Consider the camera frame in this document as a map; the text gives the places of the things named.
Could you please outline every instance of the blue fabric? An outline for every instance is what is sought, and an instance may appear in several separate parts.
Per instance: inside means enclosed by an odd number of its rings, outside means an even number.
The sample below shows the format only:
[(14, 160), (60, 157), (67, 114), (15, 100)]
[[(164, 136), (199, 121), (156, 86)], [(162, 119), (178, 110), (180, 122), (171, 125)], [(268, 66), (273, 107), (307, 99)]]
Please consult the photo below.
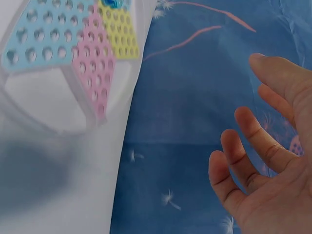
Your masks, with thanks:
[[(238, 129), (239, 106), (293, 150), (296, 132), (258, 96), (248, 57), (261, 52), (312, 68), (311, 9), (307, 0), (158, 1), (130, 110), (111, 234), (240, 233), (209, 185), (208, 158), (221, 149), (222, 131)], [(243, 144), (256, 168), (274, 176)]]

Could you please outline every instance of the white surface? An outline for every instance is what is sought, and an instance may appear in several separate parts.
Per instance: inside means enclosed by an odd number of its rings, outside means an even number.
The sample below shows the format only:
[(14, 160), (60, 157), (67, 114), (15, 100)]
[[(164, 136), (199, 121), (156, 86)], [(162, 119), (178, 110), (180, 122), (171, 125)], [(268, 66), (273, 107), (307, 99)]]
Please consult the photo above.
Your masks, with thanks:
[[(156, 0), (143, 4), (150, 22)], [(109, 233), (127, 95), (104, 126), (80, 139), (40, 137), (0, 116), (1, 234)]]
[[(41, 192), (34, 193), (33, 196), (36, 197), (36, 200), (27, 197), (25, 204), (15, 206), (11, 201), (7, 201), (11, 204), (12, 209), (5, 209), (4, 213), (1, 212), (0, 207), (0, 233), (108, 234), (129, 107), (130, 102), (118, 118), (101, 127), (92, 135), (75, 141), (70, 146), (75, 149), (75, 155), (69, 160), (70, 162), (57, 156), (57, 160), (38, 163), (38, 160), (33, 160), (34, 156), (29, 154), (30, 149), (34, 146), (25, 147), (25, 152), (29, 155), (24, 156), (29, 157), (29, 164), (33, 170), (36, 170), (37, 166), (44, 166), (42, 169), (48, 173), (44, 172), (41, 175), (36, 172), (27, 172), (27, 170), (15, 171), (14, 173), (21, 183), (25, 180), (26, 182), (34, 180), (27, 186), (22, 186), (24, 191), (20, 191), (16, 182), (10, 183), (12, 179), (10, 175), (7, 175), (8, 188), (0, 187), (0, 193), (11, 193), (12, 196), (19, 197), (31, 193), (25, 189), (40, 189)], [(35, 148), (39, 152), (39, 157), (47, 157), (44, 147)], [(16, 157), (16, 155), (7, 155), (6, 157)], [(2, 163), (8, 165), (7, 160), (10, 161), (9, 158), (2, 159)], [(9, 163), (11, 169), (15, 167), (13, 164), (13, 162)], [(34, 178), (34, 176), (42, 176), (39, 179), (41, 182), (36, 182), (35, 180), (38, 178)], [(55, 188), (47, 188), (44, 185), (38, 188), (37, 186), (42, 183), (49, 183)]]

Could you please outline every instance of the hole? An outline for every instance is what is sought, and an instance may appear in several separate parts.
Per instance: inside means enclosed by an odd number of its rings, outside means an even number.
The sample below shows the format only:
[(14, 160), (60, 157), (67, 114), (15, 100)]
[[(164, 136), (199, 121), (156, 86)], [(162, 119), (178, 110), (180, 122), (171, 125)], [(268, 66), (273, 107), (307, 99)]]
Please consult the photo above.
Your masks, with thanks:
[(52, 49), (50, 47), (44, 47), (44, 49), (42, 50), (42, 56), (44, 58), (44, 60), (49, 61), (52, 58)]
[(87, 18), (83, 18), (82, 23), (85, 28), (89, 27), (89, 20)]
[(78, 39), (78, 41), (80, 41), (80, 42), (84, 40), (84, 34), (83, 34), (82, 31), (78, 31), (78, 32), (77, 32), (77, 39)]
[(43, 41), (43, 39), (44, 39), (43, 29), (41, 28), (41, 29), (35, 30), (34, 37), (35, 37), (36, 41)]
[(107, 38), (107, 40), (108, 40), (109, 42), (112, 42), (112, 36), (107, 35), (106, 38)]
[(46, 22), (46, 23), (51, 23), (52, 20), (53, 20), (52, 12), (51, 12), (51, 11), (46, 12), (46, 13), (43, 15), (43, 20), (44, 20), (44, 22)]
[(104, 56), (108, 56), (108, 48), (104, 47)]
[(93, 5), (88, 6), (88, 12), (89, 12), (90, 15), (93, 15), (93, 13), (94, 13)]
[(98, 100), (98, 93), (96, 91), (94, 91), (92, 93), (92, 101), (97, 101)]
[(84, 74), (86, 72), (86, 65), (83, 62), (79, 64), (79, 71), (81, 74)]
[(98, 113), (99, 113), (100, 115), (102, 115), (102, 114), (104, 114), (104, 112), (105, 112), (104, 106), (103, 106), (103, 105), (100, 105), (100, 106), (98, 107)]
[(29, 22), (36, 22), (38, 19), (38, 12), (36, 10), (29, 10), (26, 17)]
[(29, 48), (25, 52), (28, 62), (34, 62), (36, 60), (37, 54), (34, 48)]
[(38, 4), (41, 5), (41, 4), (46, 4), (47, 3), (47, 0), (38, 0)]
[(102, 29), (103, 29), (103, 30), (106, 30), (106, 29), (107, 29), (107, 23), (106, 23), (106, 22), (103, 22), (103, 24), (102, 24)]
[(102, 89), (101, 96), (103, 98), (107, 98), (107, 90), (106, 89)]
[(15, 65), (19, 61), (19, 56), (18, 56), (16, 50), (9, 50), (6, 53), (6, 57), (9, 60), (11, 65)]
[(51, 33), (50, 33), (50, 37), (52, 41), (58, 41), (59, 40), (59, 31), (57, 29), (54, 29)]
[(103, 34), (102, 33), (98, 34), (97, 39), (100, 43), (102, 43), (104, 41)]
[(90, 78), (87, 79), (86, 86), (88, 89), (92, 87), (92, 80)]
[(118, 20), (118, 14), (116, 12), (114, 12), (113, 17), (114, 17), (114, 20), (116, 21)]
[(60, 6), (60, 0), (52, 0), (52, 5), (54, 7), (59, 7)]
[(72, 48), (73, 58), (77, 59), (79, 57), (79, 49), (77, 47)]
[(94, 26), (95, 28), (98, 28), (98, 20), (97, 20), (97, 19), (95, 19), (95, 20), (93, 21), (93, 26)]
[(94, 41), (94, 34), (92, 32), (88, 33), (88, 39), (89, 39), (89, 42), (93, 42)]
[(90, 71), (92, 73), (96, 72), (96, 69), (97, 69), (97, 66), (96, 66), (96, 63), (95, 62), (90, 62)]
[(66, 57), (66, 49), (63, 46), (58, 49), (58, 57), (61, 59)]
[(77, 18), (77, 16), (71, 17), (70, 22), (72, 23), (72, 25), (73, 25), (74, 27), (76, 27), (77, 24), (78, 24), (78, 18)]
[(113, 67), (114, 67), (113, 61), (112, 60), (108, 60), (108, 68), (109, 69), (113, 69)]
[(85, 47), (83, 48), (83, 55), (84, 55), (85, 57), (89, 57), (89, 56), (90, 56), (90, 48), (89, 48), (88, 46), (85, 46)]
[(65, 24), (66, 23), (66, 16), (64, 14), (59, 15), (58, 21), (60, 24)]
[(110, 84), (111, 83), (111, 76), (109, 74), (105, 75), (104, 81), (106, 84)]
[(65, 3), (66, 9), (71, 10), (73, 8), (73, 2), (72, 0), (67, 0)]
[(73, 34), (72, 34), (71, 31), (66, 30), (65, 33), (64, 33), (64, 36), (66, 38), (66, 42), (71, 42), (72, 41)]
[(99, 57), (100, 51), (99, 51), (99, 48), (98, 48), (98, 47), (96, 47), (96, 48), (94, 49), (94, 54), (95, 54), (96, 57)]
[(27, 29), (21, 28), (16, 32), (16, 37), (18, 38), (19, 43), (25, 43), (27, 41)]
[(107, 19), (110, 19), (110, 18), (111, 18), (111, 11), (110, 11), (110, 10), (107, 10), (107, 11), (106, 11), (106, 16), (107, 16)]
[(102, 10), (101, 8), (98, 8), (98, 9), (97, 9), (97, 12), (98, 12), (98, 14), (99, 14), (100, 16), (103, 16), (103, 10)]
[(105, 70), (105, 62), (104, 61), (101, 61), (98, 65), (98, 69), (100, 71), (104, 71)]
[(111, 30), (115, 31), (115, 24), (114, 23), (111, 23)]
[(102, 78), (100, 75), (97, 75), (97, 78), (96, 78), (96, 86), (100, 86), (102, 84)]
[(79, 3), (79, 4), (77, 5), (77, 10), (78, 10), (80, 13), (83, 12), (83, 10), (84, 10), (84, 5), (82, 4), (82, 2)]

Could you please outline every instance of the pink line pattern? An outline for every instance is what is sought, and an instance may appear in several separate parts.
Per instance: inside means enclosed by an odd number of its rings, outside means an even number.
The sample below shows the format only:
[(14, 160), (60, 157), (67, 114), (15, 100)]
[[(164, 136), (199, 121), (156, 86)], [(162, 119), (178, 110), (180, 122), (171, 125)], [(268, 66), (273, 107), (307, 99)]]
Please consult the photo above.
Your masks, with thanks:
[(213, 8), (213, 7), (209, 7), (209, 6), (206, 6), (206, 5), (203, 5), (203, 4), (199, 4), (199, 3), (195, 3), (195, 2), (188, 2), (188, 1), (176, 1), (176, 2), (173, 2), (173, 4), (187, 4), (187, 5), (199, 6), (199, 7), (206, 8), (208, 10), (220, 12), (222, 14), (227, 15), (228, 17), (230, 17), (231, 19), (233, 19), (234, 21), (236, 21), (237, 23), (239, 23), (243, 27), (247, 28), (248, 30), (250, 30), (250, 31), (252, 31), (254, 33), (256, 32), (256, 30), (251, 28), (247, 23), (242, 21), (239, 17), (233, 15), (231, 12), (219, 10), (219, 9), (216, 9), (216, 8)]
[[(251, 28), (247, 23), (245, 23), (244, 21), (242, 21), (239, 17), (233, 15), (231, 12), (228, 12), (228, 11), (223, 11), (223, 10), (219, 10), (219, 9), (216, 9), (216, 8), (213, 8), (213, 7), (209, 7), (209, 6), (206, 6), (204, 4), (200, 4), (200, 3), (196, 3), (196, 2), (188, 2), (188, 1), (176, 1), (176, 2), (172, 2), (172, 4), (176, 5), (176, 4), (186, 4), (186, 5), (193, 5), (193, 6), (199, 6), (199, 7), (203, 7), (203, 8), (206, 8), (208, 10), (212, 10), (212, 11), (216, 11), (216, 12), (219, 12), (219, 13), (222, 13), (222, 14), (225, 14), (227, 15), (228, 17), (230, 17), (231, 19), (233, 19), (235, 22), (237, 22), (238, 24), (242, 25), (243, 27), (247, 28), (248, 30), (252, 31), (252, 32), (256, 32), (256, 30), (254, 30), (253, 28)], [(163, 54), (163, 53), (166, 53), (168, 51), (171, 51), (173, 49), (176, 49), (176, 48), (180, 48), (182, 46), (185, 46), (187, 43), (189, 43), (190, 41), (192, 41), (194, 38), (196, 38), (197, 36), (199, 36), (200, 34), (204, 33), (204, 32), (208, 32), (208, 31), (211, 31), (211, 30), (214, 30), (214, 29), (219, 29), (221, 28), (220, 25), (218, 26), (212, 26), (212, 27), (208, 27), (208, 28), (203, 28), (201, 30), (198, 30), (197, 32), (195, 32), (190, 38), (188, 38), (186, 41), (180, 43), (180, 44), (177, 44), (177, 45), (173, 45), (171, 47), (169, 47), (168, 49), (165, 49), (165, 50), (161, 50), (161, 51), (157, 51), (157, 52), (154, 52), (154, 53), (151, 53), (149, 54), (148, 56), (146, 56), (144, 59), (143, 59), (143, 62), (150, 59), (151, 57), (154, 57), (156, 55), (160, 55), (160, 54)]]
[(212, 26), (212, 27), (208, 27), (208, 28), (203, 28), (201, 30), (198, 30), (197, 32), (195, 32), (190, 38), (188, 38), (187, 40), (185, 40), (184, 42), (180, 43), (180, 44), (177, 44), (177, 45), (173, 45), (171, 47), (169, 47), (168, 49), (165, 49), (165, 50), (161, 50), (161, 51), (157, 51), (157, 52), (154, 52), (154, 53), (151, 53), (149, 54), (148, 56), (146, 56), (143, 60), (146, 61), (148, 59), (150, 59), (151, 57), (154, 57), (156, 55), (160, 55), (160, 54), (163, 54), (163, 53), (166, 53), (166, 52), (169, 52), (173, 49), (176, 49), (176, 48), (180, 48), (182, 46), (185, 46), (187, 43), (191, 42), (194, 38), (196, 38), (198, 35), (202, 34), (202, 33), (205, 33), (205, 32), (208, 32), (208, 31), (211, 31), (211, 30), (214, 30), (214, 29), (219, 29), (221, 28), (220, 25), (217, 25), (217, 26)]

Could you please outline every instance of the dandelion seed pattern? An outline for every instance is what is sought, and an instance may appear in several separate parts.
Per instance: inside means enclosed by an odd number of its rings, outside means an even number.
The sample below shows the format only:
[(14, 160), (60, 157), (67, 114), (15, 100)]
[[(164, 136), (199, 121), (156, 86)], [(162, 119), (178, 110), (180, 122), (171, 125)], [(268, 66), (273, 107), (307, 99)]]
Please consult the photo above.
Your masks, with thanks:
[(136, 158), (144, 159), (144, 156), (140, 154), (136, 154), (134, 150), (130, 151), (130, 161), (135, 162)]
[(234, 219), (232, 216), (227, 216), (224, 220), (222, 220), (221, 226), (224, 228), (225, 234), (233, 234), (235, 228), (239, 229), (239, 227), (234, 224)]
[(160, 17), (164, 17), (166, 15), (165, 11), (173, 8), (173, 5), (174, 3), (171, 0), (158, 0), (153, 14), (153, 19), (157, 20)]
[(173, 208), (181, 211), (181, 207), (172, 202), (173, 198), (174, 198), (174, 193), (169, 189), (168, 194), (166, 195), (162, 194), (162, 198), (161, 198), (162, 204), (164, 206), (167, 206), (168, 204), (170, 204)]

